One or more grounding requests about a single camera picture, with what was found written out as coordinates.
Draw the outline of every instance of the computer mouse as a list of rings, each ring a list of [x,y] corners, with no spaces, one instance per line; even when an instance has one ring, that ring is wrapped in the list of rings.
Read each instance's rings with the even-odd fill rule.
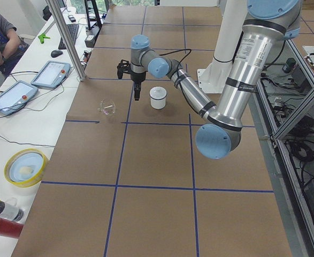
[[[60,55],[62,55],[63,54],[63,51],[61,51],[61,50],[53,50],[52,52],[51,52],[51,57],[52,58],[56,58],[57,56],[60,56]]]

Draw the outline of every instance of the white table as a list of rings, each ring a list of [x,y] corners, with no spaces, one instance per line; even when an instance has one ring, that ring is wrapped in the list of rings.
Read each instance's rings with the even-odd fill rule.
[[[74,16],[78,23],[86,24],[86,19],[81,19],[84,17],[83,14],[74,14]],[[39,34],[44,32],[51,23],[52,18],[44,25]],[[50,56],[50,53],[58,48],[60,40],[60,35],[56,24],[54,24],[52,28],[46,32],[46,35],[51,37],[51,39],[45,39],[44,43],[41,44],[39,39],[36,37],[12,72],[39,71],[48,60],[52,59],[60,62],[67,62],[73,66],[67,50],[63,50],[63,54],[57,58],[52,58]],[[85,26],[80,25],[79,36],[75,44],[80,58],[82,57],[84,50],[91,51],[90,48],[85,46],[85,38]],[[18,74],[15,75],[15,78],[17,80],[20,79],[30,83],[34,76],[35,74]],[[4,81],[0,90],[6,90],[14,83],[15,80],[12,77],[8,77]],[[29,142],[54,146],[57,142],[60,131],[62,130],[66,114],[76,94],[78,85],[79,79],[77,77],[77,73],[72,71],[69,77],[63,82],[64,92],[51,101],[51,103],[43,111],[22,109],[12,116],[0,118],[0,135],[10,141],[17,141],[22,143]],[[46,89],[39,89],[37,96],[48,91],[49,90]],[[53,96],[62,91],[62,86],[59,86],[57,89],[28,103],[26,107],[32,109],[42,109]],[[6,201],[10,198],[17,199],[18,207],[23,209],[25,213],[20,223],[25,222],[40,183],[29,188],[16,187],[6,181],[4,177],[4,167],[11,156],[16,154],[18,151],[27,148],[39,149],[48,158],[51,157],[53,152],[53,147],[18,145],[14,143],[8,143],[0,138],[0,199],[3,201]],[[0,257],[10,256],[16,243],[17,239],[0,236]]]

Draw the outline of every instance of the tablet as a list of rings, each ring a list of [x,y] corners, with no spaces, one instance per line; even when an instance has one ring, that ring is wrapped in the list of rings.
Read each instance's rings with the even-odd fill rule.
[[[37,87],[55,89],[68,75],[70,67],[69,63],[48,61],[31,84]]]
[[[38,88],[24,81],[17,81],[0,95],[0,113],[10,115],[23,108],[38,92]]]

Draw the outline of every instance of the seated person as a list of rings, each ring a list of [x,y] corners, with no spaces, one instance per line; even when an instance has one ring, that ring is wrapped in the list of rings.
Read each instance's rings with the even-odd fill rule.
[[[28,44],[19,38],[16,30],[17,28],[0,14],[0,71],[6,77],[28,48]]]

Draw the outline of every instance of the black keyboard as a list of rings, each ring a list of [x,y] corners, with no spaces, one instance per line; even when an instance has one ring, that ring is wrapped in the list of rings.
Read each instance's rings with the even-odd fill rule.
[[[66,27],[67,27],[67,30],[68,30],[69,33],[70,33],[72,42],[75,44],[76,39],[77,39],[78,27],[79,27],[78,24],[76,24],[76,23],[73,23],[73,24],[66,24]],[[59,42],[58,49],[59,49],[59,50],[66,49],[66,46],[65,46],[65,44],[64,44],[62,38],[60,38],[60,42]]]

